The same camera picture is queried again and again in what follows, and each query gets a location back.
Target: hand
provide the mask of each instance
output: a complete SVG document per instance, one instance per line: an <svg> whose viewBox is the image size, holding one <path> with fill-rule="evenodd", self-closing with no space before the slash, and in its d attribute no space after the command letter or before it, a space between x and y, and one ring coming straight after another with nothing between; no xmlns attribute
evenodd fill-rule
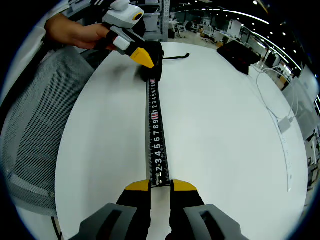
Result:
<svg viewBox="0 0 320 240"><path fill-rule="evenodd" d="M110 31L102 24L82 26L73 37L73 45L80 49L93 49L97 42L105 38ZM106 47L108 50L116 50L113 44Z"/></svg>
<svg viewBox="0 0 320 240"><path fill-rule="evenodd" d="M69 20L61 13L46 22L45 30L48 39L81 49L93 49L97 42L109 33L109 30L102 24L82 26L78 22ZM116 47L110 44L106 49L116 50Z"/></svg>

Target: white device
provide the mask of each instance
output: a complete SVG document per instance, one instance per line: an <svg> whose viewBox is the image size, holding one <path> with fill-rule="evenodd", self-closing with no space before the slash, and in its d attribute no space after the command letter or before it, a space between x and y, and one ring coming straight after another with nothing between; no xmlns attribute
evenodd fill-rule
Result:
<svg viewBox="0 0 320 240"><path fill-rule="evenodd" d="M110 5L110 10L102 18L103 22L122 29L132 29L143 17L145 11L129 4L128 0L116 0Z"/></svg>

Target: white table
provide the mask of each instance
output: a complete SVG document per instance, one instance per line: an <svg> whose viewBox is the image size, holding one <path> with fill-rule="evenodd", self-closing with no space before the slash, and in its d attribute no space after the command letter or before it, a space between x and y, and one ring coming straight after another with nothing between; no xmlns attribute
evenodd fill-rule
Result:
<svg viewBox="0 0 320 240"><path fill-rule="evenodd" d="M275 124L255 87L257 72L238 72L216 50L163 43L159 94L171 178L195 185L241 225L251 240L282 240L299 221L308 181L304 141L296 120L285 133L293 184L287 191L284 152ZM124 188L146 178L146 84L137 64L113 52L77 99L58 153L55 199L63 236ZM259 79L265 101L284 117L290 105L266 75ZM152 189L148 239L171 232L169 187Z"/></svg>
<svg viewBox="0 0 320 240"><path fill-rule="evenodd" d="M177 33L175 27L176 27L177 24L179 24L179 22L176 21L176 20L173 20L173 21L169 21L169 24L171 24L174 33Z"/></svg>

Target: gray mesh chair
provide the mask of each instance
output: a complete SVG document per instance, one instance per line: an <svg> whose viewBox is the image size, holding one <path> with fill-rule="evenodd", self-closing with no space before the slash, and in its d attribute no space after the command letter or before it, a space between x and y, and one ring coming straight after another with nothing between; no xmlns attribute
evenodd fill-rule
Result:
<svg viewBox="0 0 320 240"><path fill-rule="evenodd" d="M9 110L0 138L0 167L15 204L57 217L55 173L71 110L93 74L73 47L58 50Z"/></svg>

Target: measuring tape blade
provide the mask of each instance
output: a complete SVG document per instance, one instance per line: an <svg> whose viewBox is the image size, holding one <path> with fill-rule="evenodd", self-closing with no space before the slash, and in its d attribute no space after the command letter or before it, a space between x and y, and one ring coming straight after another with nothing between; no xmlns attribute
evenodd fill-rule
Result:
<svg viewBox="0 0 320 240"><path fill-rule="evenodd" d="M148 166L151 187L170 186L165 132L162 121L158 81L147 81Z"/></svg>

